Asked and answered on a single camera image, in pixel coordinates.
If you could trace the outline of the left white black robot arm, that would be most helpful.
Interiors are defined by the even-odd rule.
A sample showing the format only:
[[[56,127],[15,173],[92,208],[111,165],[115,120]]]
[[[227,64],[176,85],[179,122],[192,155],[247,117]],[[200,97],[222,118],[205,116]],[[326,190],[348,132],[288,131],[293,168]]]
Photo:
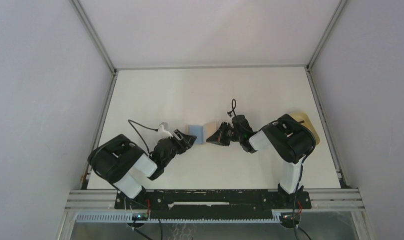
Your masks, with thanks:
[[[87,161],[97,176],[125,194],[128,204],[138,209],[145,205],[145,188],[132,176],[131,169],[155,180],[176,155],[191,149],[196,140],[197,136],[176,129],[172,136],[160,139],[151,153],[146,153],[125,135],[119,134],[93,150]]]

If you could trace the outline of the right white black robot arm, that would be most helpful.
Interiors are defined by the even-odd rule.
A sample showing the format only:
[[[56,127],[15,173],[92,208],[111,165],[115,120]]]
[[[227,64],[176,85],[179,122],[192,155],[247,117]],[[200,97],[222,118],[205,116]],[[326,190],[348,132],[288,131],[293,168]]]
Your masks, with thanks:
[[[222,122],[219,128],[206,142],[229,146],[238,142],[248,153],[255,153],[272,146],[284,160],[283,172],[278,189],[279,203],[285,208],[292,208],[299,200],[297,192],[303,188],[301,178],[306,158],[320,142],[313,124],[304,112],[284,114],[260,130],[254,131],[242,114]]]

